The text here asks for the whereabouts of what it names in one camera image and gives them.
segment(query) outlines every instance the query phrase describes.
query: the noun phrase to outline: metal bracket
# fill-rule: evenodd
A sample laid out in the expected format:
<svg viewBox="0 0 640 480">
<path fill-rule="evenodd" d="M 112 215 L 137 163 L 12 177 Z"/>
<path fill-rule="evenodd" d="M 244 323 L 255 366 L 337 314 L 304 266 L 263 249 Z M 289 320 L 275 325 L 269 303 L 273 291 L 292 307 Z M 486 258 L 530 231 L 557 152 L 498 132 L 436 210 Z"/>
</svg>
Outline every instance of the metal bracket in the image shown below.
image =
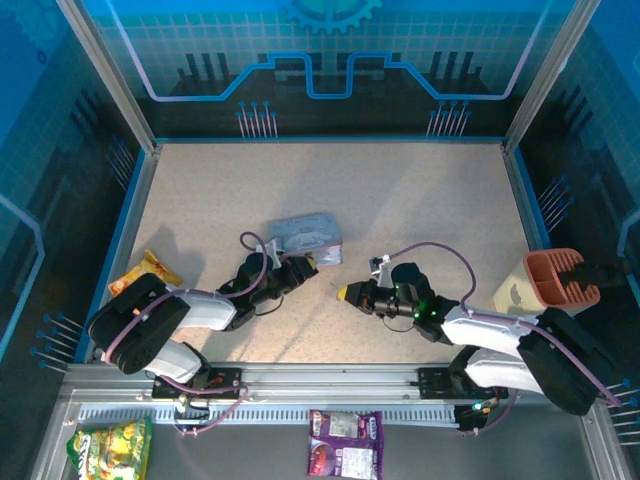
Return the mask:
<svg viewBox="0 0 640 480">
<path fill-rule="evenodd" d="M 425 367 L 416 371 L 418 380 L 411 385 L 420 390 L 421 400 L 489 400 L 496 396 L 492 388 L 476 388 L 465 394 L 456 392 L 451 383 L 451 375 L 447 368 Z M 498 389 L 500 398 L 507 398 L 508 391 Z"/>
<path fill-rule="evenodd" d="M 239 386 L 242 381 L 242 369 L 240 368 L 223 368 L 212 366 L 202 378 L 197 378 L 197 386 L 193 388 L 216 388 L 216 387 L 232 387 Z M 172 387 L 162 380 L 156 379 L 153 382 L 151 398 L 154 400 L 177 400 L 184 392 Z M 233 399 L 240 397 L 240 388 L 224 393 L 210 393 L 206 395 L 190 395 L 193 398 L 214 398 L 214 399 Z"/>
</svg>

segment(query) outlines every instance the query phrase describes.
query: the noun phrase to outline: gear logo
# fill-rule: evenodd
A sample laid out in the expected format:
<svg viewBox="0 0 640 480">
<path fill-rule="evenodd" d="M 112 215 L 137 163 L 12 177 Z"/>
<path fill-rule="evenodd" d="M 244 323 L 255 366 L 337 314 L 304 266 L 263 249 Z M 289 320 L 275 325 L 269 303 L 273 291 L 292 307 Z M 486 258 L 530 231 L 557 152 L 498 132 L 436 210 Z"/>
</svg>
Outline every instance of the gear logo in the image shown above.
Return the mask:
<svg viewBox="0 0 640 480">
<path fill-rule="evenodd" d="M 301 27 L 332 34 L 358 28 L 362 20 L 371 18 L 371 10 L 380 7 L 382 0 L 280 0 L 280 5 Z"/>
<path fill-rule="evenodd" d="M 60 28 L 55 0 L 0 0 L 0 16 L 10 14 L 39 49 L 54 40 Z"/>
</svg>

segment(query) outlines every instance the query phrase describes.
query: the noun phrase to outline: cable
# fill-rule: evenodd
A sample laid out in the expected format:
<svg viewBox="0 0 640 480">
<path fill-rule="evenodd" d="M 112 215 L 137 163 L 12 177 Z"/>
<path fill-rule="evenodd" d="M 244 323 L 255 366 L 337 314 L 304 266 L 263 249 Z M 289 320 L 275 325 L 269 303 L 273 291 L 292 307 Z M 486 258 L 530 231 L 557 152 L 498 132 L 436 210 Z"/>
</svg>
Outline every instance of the cable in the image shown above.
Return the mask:
<svg viewBox="0 0 640 480">
<path fill-rule="evenodd" d="M 578 370 L 580 370 L 580 372 L 585 377 L 587 377 L 587 379 L 607 398 L 607 400 L 611 405 L 614 405 L 616 407 L 620 407 L 622 405 L 620 400 L 616 398 L 616 396 L 613 395 L 600 380 L 598 380 L 598 378 L 580 361 L 578 357 L 575 356 L 575 354 L 571 350 L 569 350 L 560 340 L 558 340 L 556 337 L 551 335 L 545 329 L 540 328 L 537 325 L 534 325 L 533 323 L 530 323 L 530 322 L 514 320 L 508 317 L 499 317 L 497 315 L 487 315 L 487 314 L 475 315 L 472 310 L 467 308 L 466 301 L 476 291 L 477 280 L 476 280 L 476 275 L 473 271 L 473 268 L 471 267 L 471 264 L 458 251 L 454 250 L 450 246 L 445 245 L 443 243 L 420 242 L 420 243 L 416 243 L 415 245 L 411 245 L 410 247 L 407 247 L 403 250 L 400 250 L 399 252 L 396 252 L 393 255 L 390 255 L 390 259 L 393 260 L 394 258 L 397 258 L 400 255 L 403 255 L 415 248 L 429 247 L 429 246 L 443 248 L 444 250 L 447 250 L 448 252 L 453 253 L 456 257 L 458 257 L 462 261 L 462 263 L 464 263 L 465 267 L 467 267 L 469 275 L 471 276 L 471 288 L 460 300 L 460 308 L 469 318 L 477 318 L 477 319 L 484 318 L 487 320 L 491 320 L 492 322 L 497 323 L 499 325 L 507 325 L 507 326 L 515 325 L 517 327 L 528 328 L 529 330 L 536 332 L 537 334 L 541 335 L 546 340 L 548 340 L 551 344 L 553 344 L 558 350 L 560 350 L 564 354 L 564 356 L 566 356 L 571 361 L 571 363 L 573 363 L 575 367 Z"/>
<path fill-rule="evenodd" d="M 180 296 L 180 295 L 184 295 L 186 293 L 192 293 L 192 294 L 195 294 L 195 295 L 202 295 L 202 296 L 205 296 L 205 297 L 237 298 L 237 297 L 241 297 L 242 295 L 246 295 L 251 290 L 253 290 L 256 286 L 258 286 L 258 284 L 262 281 L 262 278 L 267 273 L 267 266 L 268 266 L 269 256 L 266 253 L 267 252 L 267 248 L 265 247 L 264 242 L 262 241 L 262 239 L 258 235 L 256 235 L 253 232 L 243 232 L 243 233 L 240 234 L 240 243 L 243 246 L 246 246 L 246 243 L 244 243 L 244 237 L 246 237 L 246 236 L 250 236 L 250 237 L 255 238 L 258 241 L 258 243 L 260 244 L 260 247 L 262 248 L 262 269 L 260 270 L 260 274 L 258 275 L 258 277 L 255 279 L 255 281 L 251 285 L 249 285 L 247 288 L 245 288 L 244 290 L 241 290 L 239 292 L 228 293 L 228 294 L 222 294 L 222 293 L 217 293 L 217 292 L 208 292 L 206 290 L 196 290 L 196 289 L 187 288 L 187 289 L 181 289 L 181 290 L 173 290 L 171 292 L 167 292 L 164 295 L 159 296 L 153 302 L 151 302 L 149 305 L 147 305 L 138 315 L 136 315 L 133 318 L 133 320 L 131 320 L 131 322 L 129 322 L 127 324 L 126 327 L 124 327 L 122 329 L 122 331 L 118 335 L 116 335 L 116 338 L 113 339 L 113 341 L 111 342 L 109 347 L 107 347 L 107 350 L 104 352 L 104 361 L 107 364 L 111 364 L 111 355 L 113 355 L 113 351 L 118 347 L 118 345 L 120 345 L 122 340 L 129 334 L 129 332 L 131 330 L 133 330 L 133 328 L 138 323 L 140 323 L 140 321 L 143 318 L 146 318 L 154 308 L 156 308 L 162 302 L 164 302 L 165 300 L 167 300 L 167 299 L 169 299 L 171 297 L 177 297 L 177 296 Z"/>
<path fill-rule="evenodd" d="M 414 327 L 413 325 L 411 325 L 411 327 L 407 328 L 406 330 L 396 330 L 395 328 L 391 328 L 389 325 L 387 325 L 387 322 L 384 321 L 384 317 L 382 317 L 382 324 L 392 332 L 396 332 L 396 333 L 407 333 L 413 330 L 413 327 Z"/>
<path fill-rule="evenodd" d="M 278 310 L 278 309 L 282 306 L 282 304 L 283 304 L 283 303 L 284 303 L 284 295 L 282 295 L 282 296 L 280 297 L 280 303 L 278 304 L 278 306 L 277 306 L 277 307 L 274 307 L 274 308 L 272 308 L 271 310 L 267 310 L 266 312 L 256 313 L 256 314 L 254 314 L 253 316 L 254 316 L 254 317 L 264 317 L 265 315 L 269 315 L 270 313 L 273 313 L 273 312 L 275 312 L 276 310 Z"/>
<path fill-rule="evenodd" d="M 504 412 L 502 412 L 502 414 L 496 420 L 491 422 L 489 425 L 479 428 L 477 430 L 463 432 L 462 436 L 463 437 L 471 436 L 471 432 L 473 432 L 473 435 L 477 437 L 479 435 L 483 435 L 487 432 L 490 432 L 491 430 L 496 428 L 498 425 L 500 425 L 502 422 L 504 422 L 507 419 L 507 417 L 511 413 L 511 410 L 513 409 L 513 406 L 516 404 L 516 400 L 518 400 L 519 396 L 520 396 L 520 390 L 516 390 L 515 392 L 513 392 L 513 396 L 509 400 L 509 403 L 507 404 L 507 407 L 504 409 Z"/>
<path fill-rule="evenodd" d="M 160 377 L 162 378 L 164 381 L 169 380 L 168 377 Z M 247 396 L 249 395 L 249 389 L 247 388 L 246 385 L 244 384 L 240 384 L 237 387 L 223 387 L 221 390 L 222 391 L 229 391 L 228 388 L 233 388 L 234 390 L 238 390 L 241 389 L 242 393 L 240 394 L 240 396 L 238 397 L 238 400 L 236 400 L 233 405 L 231 405 L 222 415 L 220 415 L 218 418 L 216 418 L 213 422 L 203 426 L 203 427 L 192 427 L 190 430 L 180 430 L 176 424 L 174 424 L 174 428 L 176 430 L 178 430 L 182 436 L 184 437 L 185 435 L 192 435 L 194 437 L 197 437 L 198 435 L 200 435 L 201 433 L 207 432 L 209 430 L 211 430 L 212 428 L 216 427 L 217 425 L 219 425 L 220 423 L 222 423 L 224 420 L 226 420 L 233 412 L 235 412 L 238 407 L 240 406 L 240 404 L 242 404 L 242 402 L 244 402 L 247 399 Z M 199 393 L 212 393 L 212 390 L 216 390 L 215 388 L 213 389 L 209 389 L 209 390 L 202 390 Z"/>
</svg>

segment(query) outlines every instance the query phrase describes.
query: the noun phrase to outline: black robot arm segment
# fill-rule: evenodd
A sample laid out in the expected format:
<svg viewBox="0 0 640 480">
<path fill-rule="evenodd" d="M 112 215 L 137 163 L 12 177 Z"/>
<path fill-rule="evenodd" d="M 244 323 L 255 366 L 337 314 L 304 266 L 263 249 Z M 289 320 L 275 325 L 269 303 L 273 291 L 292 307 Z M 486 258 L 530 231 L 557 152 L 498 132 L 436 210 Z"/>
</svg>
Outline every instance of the black robot arm segment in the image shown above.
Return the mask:
<svg viewBox="0 0 640 480">
<path fill-rule="evenodd" d="M 252 253 L 247 256 L 245 262 L 238 268 L 236 277 L 222 285 L 218 291 L 233 293 L 247 288 L 258 278 L 262 258 L 262 253 Z M 310 257 L 285 257 L 280 261 L 282 266 L 274 269 L 273 261 L 269 258 L 267 273 L 260 283 L 247 294 L 231 299 L 231 303 L 236 308 L 236 314 L 224 329 L 225 331 L 235 330 L 251 320 L 257 305 L 288 294 L 318 273 L 315 262 Z"/>
</svg>

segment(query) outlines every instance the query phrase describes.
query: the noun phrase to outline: blue panel border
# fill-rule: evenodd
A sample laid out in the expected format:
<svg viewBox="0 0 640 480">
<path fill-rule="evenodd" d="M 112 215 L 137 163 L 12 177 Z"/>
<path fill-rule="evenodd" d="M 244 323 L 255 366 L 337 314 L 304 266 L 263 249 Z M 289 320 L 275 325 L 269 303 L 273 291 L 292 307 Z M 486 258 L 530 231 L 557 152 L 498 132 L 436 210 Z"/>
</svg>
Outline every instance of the blue panel border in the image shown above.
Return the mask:
<svg viewBox="0 0 640 480">
<path fill-rule="evenodd" d="M 524 198 L 523 200 L 528 202 L 528 204 L 531 206 L 531 212 L 533 213 L 533 220 L 535 222 L 536 230 L 538 231 L 538 234 L 540 235 L 540 239 L 542 241 L 542 248 L 551 248 L 551 239 L 549 238 L 547 227 L 545 227 L 544 225 L 542 212 L 540 211 L 540 206 L 538 205 L 538 198 L 536 197 L 536 193 L 533 190 L 531 177 L 529 177 L 529 172 L 527 171 L 527 167 L 524 164 L 524 157 L 522 156 L 520 147 L 517 147 L 515 149 L 515 151 L 513 152 L 513 156 L 516 160 L 516 168 L 518 169 L 518 173 L 520 175 L 520 178 L 522 179 L 522 184 L 524 185 L 526 198 Z"/>
<path fill-rule="evenodd" d="M 109 283 L 109 273 L 111 272 L 111 266 L 115 259 L 116 252 L 118 251 L 118 246 L 120 245 L 120 239 L 122 238 L 124 226 L 127 221 L 127 217 L 129 216 L 129 210 L 131 209 L 134 193 L 136 191 L 136 188 L 138 187 L 138 181 L 140 180 L 140 174 L 142 172 L 145 158 L 146 154 L 144 150 L 140 149 L 140 153 L 138 154 L 138 159 L 136 161 L 136 167 L 133 170 L 133 175 L 131 176 L 131 181 L 129 182 L 129 188 L 127 189 L 127 194 L 124 197 L 124 202 L 122 203 L 122 209 L 120 210 L 118 222 L 116 223 L 116 228 L 113 232 L 113 236 L 111 237 L 109 250 L 107 250 L 107 256 L 104 259 L 104 263 L 102 265 L 100 278 L 98 279 L 98 284 L 96 285 L 96 290 L 93 294 L 93 299 L 91 300 L 91 306 L 89 307 L 89 314 L 87 315 L 85 324 L 98 310 L 100 310 L 100 303 L 102 302 L 104 292 L 107 289 L 107 284 Z M 78 342 L 78 348 L 73 358 L 73 362 L 84 363 L 88 348 L 89 334 L 87 333 L 85 328 L 82 331 L 82 336 L 80 337 L 80 341 Z"/>
</svg>

